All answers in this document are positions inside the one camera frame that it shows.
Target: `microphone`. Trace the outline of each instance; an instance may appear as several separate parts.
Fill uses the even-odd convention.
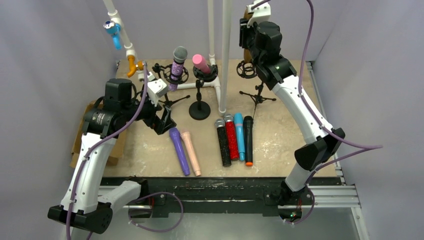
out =
[[[222,166],[231,166],[230,148],[228,146],[225,121],[219,118],[215,121],[216,131],[218,133],[219,150],[221,151]]]
[[[240,112],[234,115],[235,133],[237,135],[237,147],[240,161],[245,160],[245,137],[243,134],[243,117]]]
[[[253,118],[251,116],[244,117],[243,130],[246,166],[251,167],[253,166]]]
[[[176,155],[178,156],[179,164],[181,165],[182,172],[185,176],[190,175],[189,163],[187,162],[186,155],[184,154],[183,144],[181,143],[180,132],[176,127],[169,129],[169,136],[172,139],[175,147]]]
[[[173,51],[173,63],[171,68],[171,80],[178,81],[183,75],[184,61],[187,59],[187,49],[183,46],[178,46]],[[169,90],[174,92],[177,90],[177,84],[169,84]]]
[[[229,156],[232,161],[239,160],[239,148],[237,147],[236,126],[234,125],[234,117],[230,113],[224,115],[226,136],[228,139]]]
[[[196,177],[198,177],[202,175],[202,172],[200,171],[198,158],[196,157],[195,147],[193,147],[190,132],[186,130],[181,131],[181,138],[184,141],[185,149],[187,149],[188,158],[190,159],[193,172],[196,175]]]
[[[194,66],[199,69],[204,74],[210,74],[211,69],[209,68],[208,64],[206,63],[206,59],[200,55],[196,54],[193,56],[193,64]]]

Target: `purple microphone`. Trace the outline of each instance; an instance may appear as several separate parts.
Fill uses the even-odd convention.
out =
[[[178,81],[183,75],[184,61],[187,59],[187,49],[183,46],[175,48],[173,51],[173,63],[171,68],[171,80]],[[177,84],[169,84],[171,92],[177,90]]]
[[[187,162],[186,155],[184,154],[183,144],[181,143],[181,135],[176,127],[169,130],[169,136],[172,139],[175,147],[176,155],[178,156],[179,164],[181,165],[182,172],[185,176],[190,175],[189,163]]]

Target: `white robotic arm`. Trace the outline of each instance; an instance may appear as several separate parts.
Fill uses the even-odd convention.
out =
[[[282,35],[280,27],[268,19],[271,8],[268,3],[246,7],[240,19],[240,47],[245,49],[244,60],[239,64],[251,63],[257,76],[285,104],[299,126],[306,145],[295,151],[296,164],[281,185],[280,205],[300,194],[316,167],[326,162],[338,149],[340,141],[322,129],[299,96],[299,77],[292,64],[280,55]],[[312,111],[327,129],[340,138],[345,137],[341,128],[333,126],[320,114],[305,91],[302,94]]]
[[[140,80],[144,79],[142,71],[138,75]],[[159,134],[163,134],[169,128],[175,127],[172,121],[170,109],[165,109],[162,119],[158,118],[156,112],[161,108],[158,106],[159,98],[168,92],[168,86],[162,79],[156,79],[149,72],[147,74],[147,95],[141,111],[135,120],[143,120],[146,125]],[[109,226],[112,215],[128,204],[136,200],[142,193],[146,193],[145,182],[124,181],[119,187],[111,192],[98,196],[99,187],[103,177],[109,155],[115,146],[116,138],[110,138],[94,149],[86,159],[86,152],[93,148],[100,140],[121,129],[128,119],[133,118],[138,108],[137,100],[132,97],[133,84],[128,79],[111,79],[106,83],[103,108],[98,108],[95,103],[93,109],[84,115],[82,127],[80,156],[60,205],[53,206],[48,211],[48,218],[66,223],[71,226],[90,232],[101,234]],[[73,194],[72,209],[70,203]],[[71,212],[71,220],[67,221],[67,214]]]

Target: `beige tabletop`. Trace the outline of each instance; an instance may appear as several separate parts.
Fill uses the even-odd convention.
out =
[[[229,61],[228,89],[226,112],[243,116],[252,115],[254,102],[246,95],[240,95],[239,91],[256,94],[255,85],[261,83],[259,78],[244,79],[237,75],[236,66],[239,59]],[[148,69],[151,70],[155,63],[166,66],[172,63],[172,59],[147,60]],[[300,69],[300,61],[291,61],[297,71]],[[221,71],[221,61],[217,62]],[[196,81],[193,76],[193,63],[187,60],[184,65],[190,77],[187,83]],[[122,60],[116,73],[117,78],[127,78],[128,62]],[[305,67],[303,87],[315,103],[318,104],[311,77]],[[137,90],[141,90],[142,83],[136,75],[130,78]],[[184,99],[172,106],[171,117],[176,122],[179,130],[186,129],[191,132],[191,139],[200,164],[202,177],[285,177],[296,163],[294,151],[302,147],[305,142],[302,133],[295,120],[290,115],[285,105],[277,98],[277,101],[265,101],[259,104],[254,115],[253,127],[253,166],[245,166],[244,162],[233,161],[232,166],[223,167],[218,143],[215,120],[220,118],[218,103],[213,87],[205,87],[201,90],[202,100],[211,108],[210,116],[205,120],[194,120],[189,115],[189,106],[196,101],[194,89],[178,90],[169,92],[170,100],[175,100],[186,95]],[[276,98],[265,86],[263,97]],[[194,177],[190,166],[191,177]],[[134,122],[128,129],[124,156],[116,166],[107,166],[104,170],[105,177],[184,177],[177,158],[174,145],[169,133],[162,135],[147,127],[143,121]],[[334,167],[328,166],[317,173],[316,176],[333,177],[336,175]]]

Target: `black round base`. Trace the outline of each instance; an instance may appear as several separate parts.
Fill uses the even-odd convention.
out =
[[[188,113],[195,120],[205,120],[211,114],[211,107],[204,101],[200,101],[201,110],[198,109],[198,102],[195,101],[190,105]]]

